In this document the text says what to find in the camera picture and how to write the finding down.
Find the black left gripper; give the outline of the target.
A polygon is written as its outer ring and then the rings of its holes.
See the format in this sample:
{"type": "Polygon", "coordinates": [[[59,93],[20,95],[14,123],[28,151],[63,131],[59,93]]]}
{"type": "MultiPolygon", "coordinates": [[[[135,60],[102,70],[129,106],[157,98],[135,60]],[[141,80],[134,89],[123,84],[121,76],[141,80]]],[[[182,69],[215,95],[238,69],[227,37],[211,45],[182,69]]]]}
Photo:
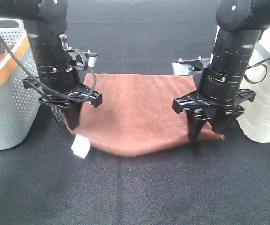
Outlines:
{"type": "Polygon", "coordinates": [[[81,83],[81,67],[70,63],[36,64],[37,76],[23,66],[28,77],[23,79],[26,89],[33,89],[41,95],[41,101],[47,102],[54,119],[60,126],[66,125],[74,130],[79,125],[82,103],[98,107],[102,103],[102,94],[95,91],[96,76],[91,87],[81,83]],[[56,105],[66,105],[64,114],[56,105]]]}

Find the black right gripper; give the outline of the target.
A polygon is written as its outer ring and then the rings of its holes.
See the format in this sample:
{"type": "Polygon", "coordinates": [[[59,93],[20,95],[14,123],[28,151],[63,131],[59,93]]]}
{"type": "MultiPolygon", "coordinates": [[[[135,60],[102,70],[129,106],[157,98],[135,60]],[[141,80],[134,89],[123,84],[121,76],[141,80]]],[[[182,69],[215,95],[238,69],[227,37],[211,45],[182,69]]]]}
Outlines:
{"type": "MultiPolygon", "coordinates": [[[[229,74],[227,71],[215,71],[208,65],[200,74],[201,78],[197,89],[184,96],[173,100],[172,108],[176,113],[182,111],[193,111],[196,109],[211,109],[229,111],[217,112],[211,120],[212,130],[222,134],[225,128],[236,117],[237,110],[245,101],[253,102],[256,93],[250,89],[240,89],[247,65],[239,71],[229,74]]],[[[188,112],[188,138],[195,142],[199,133],[208,121],[203,112],[188,112]]]]}

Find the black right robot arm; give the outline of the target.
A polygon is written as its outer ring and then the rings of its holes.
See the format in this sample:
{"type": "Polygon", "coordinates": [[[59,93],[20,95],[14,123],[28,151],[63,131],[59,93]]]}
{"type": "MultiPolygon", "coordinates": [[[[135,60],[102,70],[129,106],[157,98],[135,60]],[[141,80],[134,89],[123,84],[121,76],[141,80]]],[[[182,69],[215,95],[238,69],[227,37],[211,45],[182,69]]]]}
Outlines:
{"type": "Polygon", "coordinates": [[[176,113],[186,112],[188,138],[197,140],[205,123],[215,133],[244,113],[242,103],[256,93],[241,89],[256,43],[270,27],[270,0],[223,0],[216,10],[218,25],[212,57],[195,91],[173,100],[176,113]]]}

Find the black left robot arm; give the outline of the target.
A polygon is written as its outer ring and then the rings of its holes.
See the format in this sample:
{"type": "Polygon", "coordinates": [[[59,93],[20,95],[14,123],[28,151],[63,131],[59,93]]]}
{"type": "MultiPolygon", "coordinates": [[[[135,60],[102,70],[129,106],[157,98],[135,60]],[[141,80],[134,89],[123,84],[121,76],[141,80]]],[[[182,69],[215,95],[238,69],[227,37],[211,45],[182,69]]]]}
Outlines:
{"type": "Polygon", "coordinates": [[[82,104],[102,103],[101,93],[81,83],[79,72],[92,70],[97,55],[68,46],[66,0],[0,0],[0,18],[23,22],[38,75],[23,80],[40,94],[55,118],[73,130],[79,125],[82,104]]]}

